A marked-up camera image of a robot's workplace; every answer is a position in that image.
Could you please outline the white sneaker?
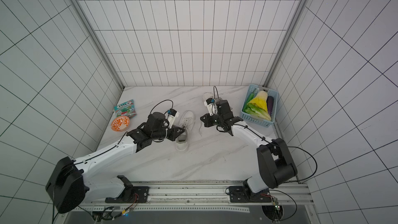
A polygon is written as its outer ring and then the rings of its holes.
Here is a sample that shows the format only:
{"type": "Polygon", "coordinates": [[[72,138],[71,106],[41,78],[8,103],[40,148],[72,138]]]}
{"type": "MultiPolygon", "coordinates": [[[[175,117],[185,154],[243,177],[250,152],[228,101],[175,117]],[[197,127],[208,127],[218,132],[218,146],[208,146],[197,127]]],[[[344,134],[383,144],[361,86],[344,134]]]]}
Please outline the white sneaker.
{"type": "Polygon", "coordinates": [[[203,102],[209,114],[212,116],[216,113],[216,100],[212,93],[204,93],[203,102]]]}
{"type": "Polygon", "coordinates": [[[186,111],[183,114],[179,123],[179,127],[183,128],[183,133],[177,138],[175,143],[177,151],[185,152],[188,150],[196,119],[195,113],[192,111],[186,111]]]}

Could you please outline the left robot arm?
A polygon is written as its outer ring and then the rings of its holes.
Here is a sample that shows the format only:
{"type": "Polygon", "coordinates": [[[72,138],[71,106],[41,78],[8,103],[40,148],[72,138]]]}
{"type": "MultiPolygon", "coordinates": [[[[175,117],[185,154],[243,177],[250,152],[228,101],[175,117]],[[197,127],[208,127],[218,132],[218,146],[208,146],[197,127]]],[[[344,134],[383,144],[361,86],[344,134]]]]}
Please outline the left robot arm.
{"type": "Polygon", "coordinates": [[[118,141],[77,159],[62,158],[56,164],[46,185],[53,206],[65,214],[83,202],[105,199],[110,203],[128,203],[135,197],[134,187],[122,174],[106,169],[119,160],[132,156],[153,142],[175,141],[184,128],[174,125],[179,113],[155,112],[146,122],[125,133],[118,141]]]}

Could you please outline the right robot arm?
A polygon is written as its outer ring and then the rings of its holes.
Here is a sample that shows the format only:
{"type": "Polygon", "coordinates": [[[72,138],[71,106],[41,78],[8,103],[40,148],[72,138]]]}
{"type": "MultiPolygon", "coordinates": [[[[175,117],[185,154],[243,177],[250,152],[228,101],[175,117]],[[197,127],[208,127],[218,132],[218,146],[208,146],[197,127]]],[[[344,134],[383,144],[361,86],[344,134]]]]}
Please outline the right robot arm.
{"type": "Polygon", "coordinates": [[[271,139],[251,128],[241,117],[234,116],[227,100],[208,98],[204,101],[208,113],[201,117],[204,127],[215,126],[219,132],[244,141],[256,149],[258,172],[244,181],[253,194],[274,189],[297,176],[297,168],[286,142],[271,139]]]}

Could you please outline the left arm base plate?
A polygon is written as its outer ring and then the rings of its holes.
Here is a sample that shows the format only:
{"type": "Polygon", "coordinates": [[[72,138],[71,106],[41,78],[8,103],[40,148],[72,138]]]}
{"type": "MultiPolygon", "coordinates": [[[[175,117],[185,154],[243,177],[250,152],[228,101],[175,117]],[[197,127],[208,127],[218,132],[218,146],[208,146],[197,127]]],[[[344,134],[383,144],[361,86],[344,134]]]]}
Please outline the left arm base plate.
{"type": "Polygon", "coordinates": [[[117,198],[106,198],[106,203],[146,203],[149,196],[149,187],[147,186],[127,186],[117,198]]]}

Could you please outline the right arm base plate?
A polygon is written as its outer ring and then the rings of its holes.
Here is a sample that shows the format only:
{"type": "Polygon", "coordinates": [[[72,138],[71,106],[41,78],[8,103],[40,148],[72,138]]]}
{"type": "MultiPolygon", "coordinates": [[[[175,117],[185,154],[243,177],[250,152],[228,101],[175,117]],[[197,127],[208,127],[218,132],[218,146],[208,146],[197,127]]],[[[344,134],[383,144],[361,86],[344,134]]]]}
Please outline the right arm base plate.
{"type": "Polygon", "coordinates": [[[246,186],[230,186],[226,189],[231,203],[271,203],[271,196],[267,193],[268,191],[253,193],[246,186]]]}

